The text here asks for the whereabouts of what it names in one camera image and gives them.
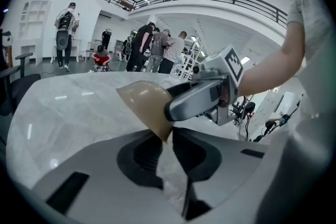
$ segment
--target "black backpack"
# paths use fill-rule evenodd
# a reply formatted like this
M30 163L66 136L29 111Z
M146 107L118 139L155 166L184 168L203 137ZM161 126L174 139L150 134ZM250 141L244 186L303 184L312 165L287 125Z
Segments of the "black backpack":
M68 30L72 22L71 12L66 12L58 20L58 30Z

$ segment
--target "white table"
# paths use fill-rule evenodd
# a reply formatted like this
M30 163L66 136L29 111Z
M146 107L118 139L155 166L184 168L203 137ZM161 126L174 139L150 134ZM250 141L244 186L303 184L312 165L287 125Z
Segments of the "white table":
M8 133L10 176L29 189L46 173L98 141L146 130L116 92L139 80L165 88L185 80L144 72L80 73L35 82L21 100ZM176 122L211 135L237 139L232 123L217 126L205 117Z

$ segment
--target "black shirt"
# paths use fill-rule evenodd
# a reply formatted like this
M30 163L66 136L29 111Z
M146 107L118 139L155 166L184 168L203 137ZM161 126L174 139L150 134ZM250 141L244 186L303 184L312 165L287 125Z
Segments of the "black shirt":
M143 27L141 27L139 30L138 30L138 33L136 34L134 40L133 40L133 44L136 46L136 47L141 47L142 45L142 39L143 39L143 36L145 33L149 33L149 41L151 40L150 36L152 35L153 33L153 28L150 26L150 25L144 25Z
M142 54L145 53L145 51L149 48L149 44L151 43L152 41L152 38L153 38L153 35L150 34L145 42L145 45L143 45L143 50L142 50Z
M110 41L111 35L107 34L105 31L101 35L103 36L103 40L106 40L107 42Z

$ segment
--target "metal rack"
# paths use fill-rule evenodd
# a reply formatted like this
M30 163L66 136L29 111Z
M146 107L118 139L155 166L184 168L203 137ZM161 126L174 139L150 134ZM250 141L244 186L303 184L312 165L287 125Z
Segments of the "metal rack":
M180 78L191 80L193 76L193 68L196 63L199 63L197 61L198 56L200 55L200 52L202 50L202 44L198 42L198 37L194 41L190 53L188 55L184 56L184 63L180 68L176 68L175 72Z

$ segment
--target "black pants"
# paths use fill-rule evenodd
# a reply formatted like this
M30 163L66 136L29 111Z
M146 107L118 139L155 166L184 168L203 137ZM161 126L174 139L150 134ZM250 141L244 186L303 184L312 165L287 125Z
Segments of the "black pants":
M70 54L71 54L71 35L69 35L68 37L68 45L65 48L65 64L68 65L69 64L69 60L70 60ZM58 65L61 67L63 66L63 51L56 49L56 55L57 55L57 61L58 61Z
M103 39L101 44L104 47L104 49L107 49L109 47L109 40Z
M170 74L170 72L172 71L173 65L174 65L174 62L169 61L166 58L164 58L160 64L159 73Z
M139 52L140 46L132 44L132 52L130 54L130 59L128 60L126 70L128 72L132 72L134 69L134 66L138 63L138 58L139 58Z
M139 53L138 56L138 60L136 61L136 72L141 72L141 69L143 67L143 65L146 63L147 61L147 57L144 54L144 51L142 51L142 53Z

